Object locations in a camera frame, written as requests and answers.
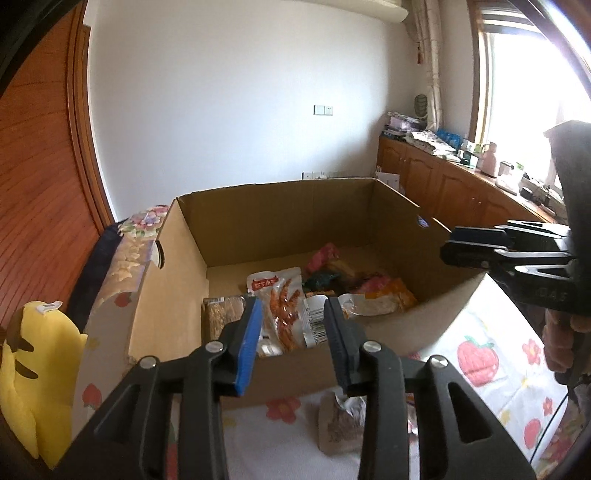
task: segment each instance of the plush toy tag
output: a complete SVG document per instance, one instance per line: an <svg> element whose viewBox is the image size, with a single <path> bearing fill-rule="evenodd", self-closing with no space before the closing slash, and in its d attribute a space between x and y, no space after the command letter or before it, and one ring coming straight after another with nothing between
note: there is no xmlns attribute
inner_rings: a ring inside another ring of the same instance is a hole
<svg viewBox="0 0 591 480"><path fill-rule="evenodd" d="M43 305L39 305L37 307L37 311L41 314L45 314L45 312L57 310L59 307L61 307L61 305L62 305L62 302L60 302L59 300L56 300L53 303L44 303Z"/></svg>

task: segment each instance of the white snack bag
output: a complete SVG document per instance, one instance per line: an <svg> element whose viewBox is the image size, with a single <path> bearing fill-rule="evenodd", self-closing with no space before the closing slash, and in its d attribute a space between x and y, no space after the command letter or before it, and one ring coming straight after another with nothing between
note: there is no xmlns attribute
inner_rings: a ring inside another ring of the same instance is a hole
<svg viewBox="0 0 591 480"><path fill-rule="evenodd" d="M264 305L264 321L257 346L259 356L275 356L306 348L303 325L308 310L299 267L258 272L246 279L249 293Z"/></svg>

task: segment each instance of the window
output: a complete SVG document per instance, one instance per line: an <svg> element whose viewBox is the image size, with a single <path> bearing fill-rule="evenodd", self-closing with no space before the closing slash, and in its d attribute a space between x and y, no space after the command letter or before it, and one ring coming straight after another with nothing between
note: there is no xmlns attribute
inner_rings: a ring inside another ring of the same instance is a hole
<svg viewBox="0 0 591 480"><path fill-rule="evenodd" d="M561 193L544 132L564 121L591 123L591 99L558 49L517 9L480 3L478 142L498 158L524 165Z"/></svg>

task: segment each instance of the wooden cabinet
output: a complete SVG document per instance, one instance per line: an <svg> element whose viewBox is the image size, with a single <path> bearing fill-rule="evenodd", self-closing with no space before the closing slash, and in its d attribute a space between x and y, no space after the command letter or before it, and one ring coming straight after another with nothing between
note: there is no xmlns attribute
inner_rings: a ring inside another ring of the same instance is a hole
<svg viewBox="0 0 591 480"><path fill-rule="evenodd" d="M490 228L502 225L507 220L530 220L539 222L540 218L523 207L516 200L499 192L492 185L485 185L480 194L480 208L476 223L478 226Z"/></svg>
<svg viewBox="0 0 591 480"><path fill-rule="evenodd" d="M433 195L433 217L446 227L477 226L478 185L466 181L466 172L443 163Z"/></svg>
<svg viewBox="0 0 591 480"><path fill-rule="evenodd" d="M473 172L403 142L380 138L378 165L399 174L400 193L450 229L547 221Z"/></svg>
<svg viewBox="0 0 591 480"><path fill-rule="evenodd" d="M432 213L433 191L437 183L437 173L443 162L418 148L407 150L400 183L404 194L417 205Z"/></svg>
<svg viewBox="0 0 591 480"><path fill-rule="evenodd" d="M378 151L378 166L382 167L383 172L402 175L406 150L406 143L381 138Z"/></svg>

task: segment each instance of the barcode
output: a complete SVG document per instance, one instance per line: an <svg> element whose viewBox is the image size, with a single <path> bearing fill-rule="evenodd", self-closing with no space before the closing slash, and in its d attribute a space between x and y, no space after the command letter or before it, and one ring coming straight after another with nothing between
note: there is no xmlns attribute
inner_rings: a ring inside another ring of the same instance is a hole
<svg viewBox="0 0 591 480"><path fill-rule="evenodd" d="M216 303L223 303L224 297L217 297L213 299L204 299L204 302L208 305L216 304Z"/></svg>
<svg viewBox="0 0 591 480"><path fill-rule="evenodd" d="M324 326L324 307L321 309L310 310L310 328L312 329L314 341L317 344L327 340L326 328Z"/></svg>

